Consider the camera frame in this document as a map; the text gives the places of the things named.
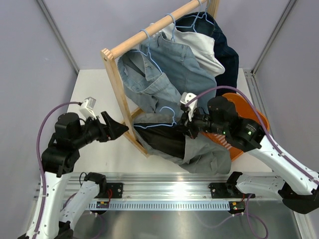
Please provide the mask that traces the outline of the blue wire hanger with skirt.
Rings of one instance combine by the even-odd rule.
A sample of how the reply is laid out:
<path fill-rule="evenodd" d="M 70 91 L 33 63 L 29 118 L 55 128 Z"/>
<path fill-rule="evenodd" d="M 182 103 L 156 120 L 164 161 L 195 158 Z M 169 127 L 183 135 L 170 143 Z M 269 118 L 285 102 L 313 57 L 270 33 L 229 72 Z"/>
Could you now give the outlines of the blue wire hanger with skirt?
<path fill-rule="evenodd" d="M 164 106 L 159 112 L 164 111 L 165 114 L 143 113 L 137 116 L 133 121 L 133 126 L 147 129 L 152 127 L 174 127 L 176 126 L 176 113 L 171 107 Z"/>

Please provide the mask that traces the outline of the grey pleated skirt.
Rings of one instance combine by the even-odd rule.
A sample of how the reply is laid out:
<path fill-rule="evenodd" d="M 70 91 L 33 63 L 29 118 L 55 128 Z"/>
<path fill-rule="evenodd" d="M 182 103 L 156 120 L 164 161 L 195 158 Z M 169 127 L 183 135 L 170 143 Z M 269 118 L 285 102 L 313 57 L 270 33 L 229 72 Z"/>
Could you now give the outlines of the grey pleated skirt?
<path fill-rule="evenodd" d="M 160 156 L 190 173 L 228 174 L 231 170 L 229 151 L 199 134 L 192 139 L 175 127 L 134 127 L 141 145 L 151 155 Z"/>

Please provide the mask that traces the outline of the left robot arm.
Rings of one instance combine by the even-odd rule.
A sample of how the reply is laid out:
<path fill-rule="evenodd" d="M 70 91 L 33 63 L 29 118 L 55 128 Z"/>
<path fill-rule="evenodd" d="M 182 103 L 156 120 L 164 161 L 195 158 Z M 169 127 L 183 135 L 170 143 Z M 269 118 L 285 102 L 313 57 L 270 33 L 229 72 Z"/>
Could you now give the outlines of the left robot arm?
<path fill-rule="evenodd" d="M 73 199 L 63 206 L 64 194 L 80 158 L 79 150 L 98 141 L 116 140 L 128 127 L 102 112 L 104 123 L 98 118 L 87 118 L 84 124 L 76 113 L 58 117 L 55 132 L 41 156 L 42 194 L 37 200 L 35 212 L 22 239 L 70 239 L 75 226 L 90 202 L 103 198 L 108 192 L 106 176 L 90 172 Z"/>

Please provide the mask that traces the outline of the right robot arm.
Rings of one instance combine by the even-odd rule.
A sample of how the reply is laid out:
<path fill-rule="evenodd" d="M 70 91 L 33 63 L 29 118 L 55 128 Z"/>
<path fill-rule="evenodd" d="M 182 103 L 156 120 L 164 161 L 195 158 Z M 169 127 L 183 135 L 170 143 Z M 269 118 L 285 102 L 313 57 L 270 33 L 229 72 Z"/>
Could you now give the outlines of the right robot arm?
<path fill-rule="evenodd" d="M 198 111 L 193 93 L 183 93 L 180 103 L 183 114 L 178 125 L 184 134 L 191 138 L 199 132 L 222 135 L 229 145 L 258 158 L 276 173 L 262 177 L 235 171 L 225 183 L 209 185 L 213 198 L 261 196 L 280 200 L 300 214 L 318 209 L 319 174 L 280 147 L 260 121 L 239 116 L 235 104 L 223 96 L 208 101 L 206 114 Z"/>

